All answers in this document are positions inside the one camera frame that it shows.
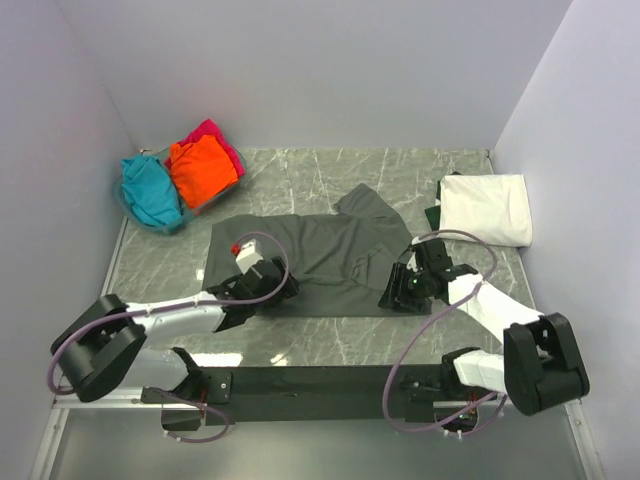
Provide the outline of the dark grey t shirt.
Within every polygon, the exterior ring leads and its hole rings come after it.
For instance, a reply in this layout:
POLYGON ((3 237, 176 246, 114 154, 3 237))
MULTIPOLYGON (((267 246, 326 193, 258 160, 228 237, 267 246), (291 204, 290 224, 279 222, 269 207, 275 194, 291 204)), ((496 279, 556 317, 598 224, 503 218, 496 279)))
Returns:
POLYGON ((394 263, 413 239, 401 216, 373 189, 360 184, 343 196, 333 214, 237 215, 215 223, 204 269, 204 288, 239 269, 231 246, 241 236, 264 232, 260 251, 287 253, 300 291, 271 310, 276 317, 390 317, 378 306, 394 263))

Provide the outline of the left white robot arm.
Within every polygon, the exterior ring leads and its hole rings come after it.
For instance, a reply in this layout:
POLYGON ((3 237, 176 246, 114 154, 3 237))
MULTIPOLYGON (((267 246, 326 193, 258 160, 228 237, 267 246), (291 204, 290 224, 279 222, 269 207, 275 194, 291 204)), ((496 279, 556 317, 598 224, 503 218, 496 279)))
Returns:
POLYGON ((52 343, 47 386, 57 396, 96 401, 121 385, 143 347, 234 328, 298 293, 288 262, 276 256, 190 297, 142 304, 102 296, 52 343))

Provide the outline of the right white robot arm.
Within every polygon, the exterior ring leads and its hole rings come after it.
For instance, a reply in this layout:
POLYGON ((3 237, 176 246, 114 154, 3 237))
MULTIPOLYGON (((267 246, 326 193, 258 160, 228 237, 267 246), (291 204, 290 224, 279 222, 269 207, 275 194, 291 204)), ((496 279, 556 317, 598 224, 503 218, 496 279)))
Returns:
POLYGON ((394 366, 385 399, 399 390, 413 401, 476 401, 491 392, 531 416, 589 393, 590 380, 564 315, 543 314, 513 300, 470 265, 455 264, 439 238, 414 238, 407 251, 407 262, 393 264, 379 307, 429 314, 433 301, 440 300, 445 313, 466 314, 499 340, 502 351, 450 352, 427 367, 425 379, 394 366))

